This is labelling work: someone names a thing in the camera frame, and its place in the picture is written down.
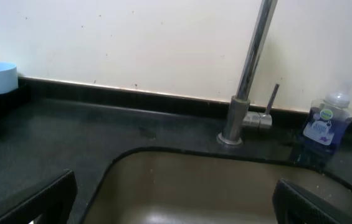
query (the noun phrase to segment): green logo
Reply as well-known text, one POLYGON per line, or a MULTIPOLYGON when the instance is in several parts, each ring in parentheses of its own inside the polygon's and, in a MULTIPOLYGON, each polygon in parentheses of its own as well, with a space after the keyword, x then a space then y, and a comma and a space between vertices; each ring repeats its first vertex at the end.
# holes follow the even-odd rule
POLYGON ((330 109, 323 109, 321 110, 320 112, 320 116, 322 119, 324 120, 329 120, 333 117, 333 113, 332 113, 332 110, 330 109))

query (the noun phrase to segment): countertop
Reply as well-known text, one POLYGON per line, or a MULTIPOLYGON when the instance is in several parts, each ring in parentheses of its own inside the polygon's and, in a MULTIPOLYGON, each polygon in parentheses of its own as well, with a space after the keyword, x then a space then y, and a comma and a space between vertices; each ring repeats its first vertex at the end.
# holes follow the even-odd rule
POLYGON ((59 170, 75 172, 78 195, 68 223, 78 223, 105 171, 139 147, 170 147, 252 161, 303 166, 352 186, 352 135, 329 159, 295 147, 297 130, 244 130, 242 149, 217 143, 221 119, 34 99, 0 119, 0 200, 59 170))

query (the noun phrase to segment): faucet spout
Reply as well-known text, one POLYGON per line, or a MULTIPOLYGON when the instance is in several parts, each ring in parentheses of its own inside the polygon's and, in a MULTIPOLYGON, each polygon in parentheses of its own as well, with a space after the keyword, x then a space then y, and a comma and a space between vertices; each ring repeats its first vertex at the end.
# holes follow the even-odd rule
POLYGON ((241 123, 249 109, 250 101, 248 96, 250 87, 252 86, 277 1, 262 0, 237 94, 231 98, 226 125, 223 132, 218 135, 218 139, 225 144, 238 145, 242 143, 240 138, 241 123))

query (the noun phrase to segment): transparent plastic bottle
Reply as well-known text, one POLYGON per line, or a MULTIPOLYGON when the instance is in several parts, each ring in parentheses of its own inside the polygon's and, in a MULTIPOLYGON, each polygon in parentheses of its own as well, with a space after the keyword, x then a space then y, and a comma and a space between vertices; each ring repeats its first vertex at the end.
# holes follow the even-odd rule
POLYGON ((348 108, 348 92, 351 85, 329 93, 322 100, 312 101, 310 113, 305 121, 301 136, 309 148, 333 154, 352 122, 352 109, 348 108))

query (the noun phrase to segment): stainless steel sink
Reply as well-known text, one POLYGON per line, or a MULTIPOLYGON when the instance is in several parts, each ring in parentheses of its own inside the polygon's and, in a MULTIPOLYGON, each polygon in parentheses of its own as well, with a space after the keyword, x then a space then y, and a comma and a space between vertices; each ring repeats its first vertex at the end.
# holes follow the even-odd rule
POLYGON ((84 223, 277 223, 272 194, 281 178, 352 217, 352 193, 310 170, 139 152, 109 170, 84 223))

